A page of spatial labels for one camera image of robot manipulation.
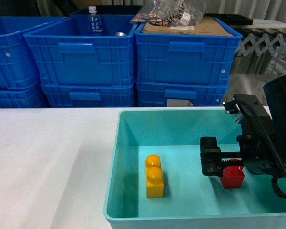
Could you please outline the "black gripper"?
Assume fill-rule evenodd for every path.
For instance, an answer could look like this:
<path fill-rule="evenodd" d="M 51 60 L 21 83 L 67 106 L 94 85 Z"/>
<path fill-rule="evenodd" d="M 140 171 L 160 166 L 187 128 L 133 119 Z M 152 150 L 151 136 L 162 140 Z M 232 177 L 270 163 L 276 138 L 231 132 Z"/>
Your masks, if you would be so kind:
<path fill-rule="evenodd" d="M 275 130 L 270 115 L 255 95 L 235 94 L 233 99 L 246 103 L 245 105 L 242 103 L 235 104 L 230 101 L 224 105 L 227 111 L 235 114 L 241 125 L 242 133 L 236 137 L 236 141 L 239 143 L 244 166 L 253 175 L 271 175 L 283 178 L 283 172 L 277 165 L 256 119 L 257 117 L 260 118 L 260 123 L 266 129 L 276 151 L 280 154 L 282 160 L 286 162 L 286 143 L 278 134 L 278 131 Z M 221 150 L 218 147 L 216 137 L 200 138 L 200 158 L 203 175 L 222 175 Z"/>

